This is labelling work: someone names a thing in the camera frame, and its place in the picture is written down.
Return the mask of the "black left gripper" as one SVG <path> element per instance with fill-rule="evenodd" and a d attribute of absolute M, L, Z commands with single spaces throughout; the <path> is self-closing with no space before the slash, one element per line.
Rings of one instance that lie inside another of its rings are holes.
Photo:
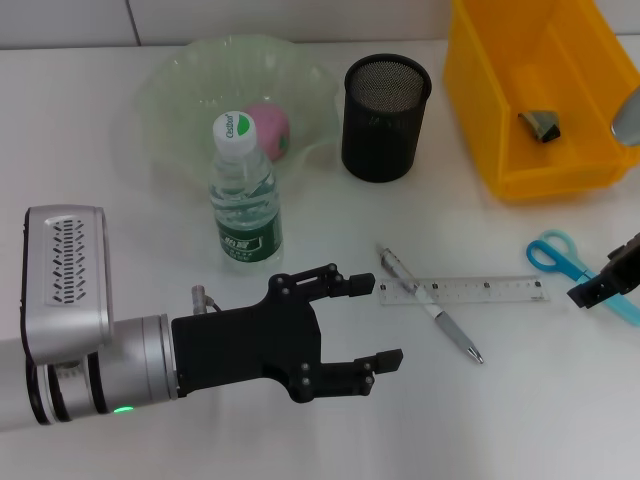
<path fill-rule="evenodd" d="M 261 378 L 281 384 L 296 403 L 368 396 L 376 375 L 399 369 L 401 349 L 320 364 L 321 334 L 311 300 L 370 295 L 372 273 L 345 277 L 330 263 L 281 279 L 271 279 L 255 305 L 171 322 L 181 397 Z"/>

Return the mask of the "black mesh pen holder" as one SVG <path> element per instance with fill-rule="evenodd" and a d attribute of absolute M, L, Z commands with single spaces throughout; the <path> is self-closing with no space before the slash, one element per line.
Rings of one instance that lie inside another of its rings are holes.
<path fill-rule="evenodd" d="M 374 54 L 349 68 L 344 87 L 343 165 L 371 183 L 401 178 L 414 163 L 432 92 L 429 74 L 405 56 Z"/>

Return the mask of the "clear plastic ruler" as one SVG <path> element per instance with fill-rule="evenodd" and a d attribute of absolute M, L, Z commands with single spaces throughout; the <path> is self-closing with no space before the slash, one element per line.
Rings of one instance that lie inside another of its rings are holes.
<path fill-rule="evenodd" d="M 418 279 L 408 288 L 399 279 L 380 280 L 382 305 L 448 305 L 546 302 L 550 299 L 537 276 L 497 276 Z"/>

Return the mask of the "pink peach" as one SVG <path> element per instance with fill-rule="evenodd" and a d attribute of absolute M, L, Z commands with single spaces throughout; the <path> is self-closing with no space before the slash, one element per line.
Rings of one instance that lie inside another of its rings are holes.
<path fill-rule="evenodd" d="M 260 148 L 272 162 L 282 158 L 290 143 L 290 124 L 286 113 L 274 103 L 256 103 L 245 108 L 253 119 Z"/>

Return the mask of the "silver white ballpoint pen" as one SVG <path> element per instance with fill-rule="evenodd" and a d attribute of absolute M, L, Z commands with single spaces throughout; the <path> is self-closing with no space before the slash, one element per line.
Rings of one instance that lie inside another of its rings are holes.
<path fill-rule="evenodd" d="M 376 245 L 382 268 L 402 287 L 410 298 L 415 299 L 435 321 L 443 333 L 477 364 L 482 365 L 484 359 L 473 341 L 463 332 L 451 316 L 439 306 L 426 288 L 418 282 L 408 268 L 387 247 Z"/>

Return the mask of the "yellow plastic bin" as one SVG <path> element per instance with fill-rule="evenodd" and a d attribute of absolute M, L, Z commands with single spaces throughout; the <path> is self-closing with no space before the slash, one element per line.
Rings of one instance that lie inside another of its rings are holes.
<path fill-rule="evenodd" d="M 606 188 L 640 164 L 612 120 L 640 86 L 594 0 L 451 0 L 444 83 L 476 169 L 505 201 Z M 518 117 L 554 111 L 540 143 Z"/>

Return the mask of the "green plastic wrapper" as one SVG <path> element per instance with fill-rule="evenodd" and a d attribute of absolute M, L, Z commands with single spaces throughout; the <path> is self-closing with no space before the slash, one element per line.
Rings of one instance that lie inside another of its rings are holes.
<path fill-rule="evenodd" d="M 529 110 L 520 112 L 518 117 L 525 122 L 540 143 L 549 143 L 561 137 L 559 116 L 554 111 Z"/>

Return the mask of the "green glass fruit plate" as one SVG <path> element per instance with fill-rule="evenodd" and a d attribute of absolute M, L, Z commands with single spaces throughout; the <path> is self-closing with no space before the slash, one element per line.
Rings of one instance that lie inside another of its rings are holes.
<path fill-rule="evenodd" d="M 305 47 L 266 35 L 231 35 L 195 41 L 167 58 L 136 92 L 134 108 L 153 172 L 173 180 L 188 201 L 203 202 L 218 116 L 260 103 L 284 111 L 290 140 L 275 174 L 288 188 L 309 155 L 336 144 L 338 91 L 335 77 Z"/>

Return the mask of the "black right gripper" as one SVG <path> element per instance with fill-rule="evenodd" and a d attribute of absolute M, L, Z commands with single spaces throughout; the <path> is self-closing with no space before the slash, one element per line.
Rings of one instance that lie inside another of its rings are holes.
<path fill-rule="evenodd" d="M 640 286 L 640 233 L 609 255 L 602 275 L 576 285 L 567 295 L 579 308 L 592 308 L 613 295 L 626 295 Z"/>

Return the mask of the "clear water bottle green label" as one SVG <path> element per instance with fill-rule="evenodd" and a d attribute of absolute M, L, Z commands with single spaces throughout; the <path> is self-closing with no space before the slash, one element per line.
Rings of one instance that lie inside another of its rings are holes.
<path fill-rule="evenodd" d="M 212 136 L 208 190 L 222 251 L 240 270 L 274 263 L 283 247 L 279 187 L 255 122 L 228 111 L 214 121 Z"/>

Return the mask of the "blue handled scissors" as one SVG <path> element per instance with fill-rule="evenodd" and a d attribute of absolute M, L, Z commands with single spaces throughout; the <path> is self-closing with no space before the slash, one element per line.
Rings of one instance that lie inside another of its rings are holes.
<path fill-rule="evenodd" d="M 527 246 L 526 256 L 538 270 L 561 273 L 576 285 L 586 283 L 596 276 L 579 258 L 574 240 L 561 230 L 543 232 Z M 640 327 L 640 308 L 624 296 L 616 294 L 605 300 L 604 305 L 627 323 Z"/>

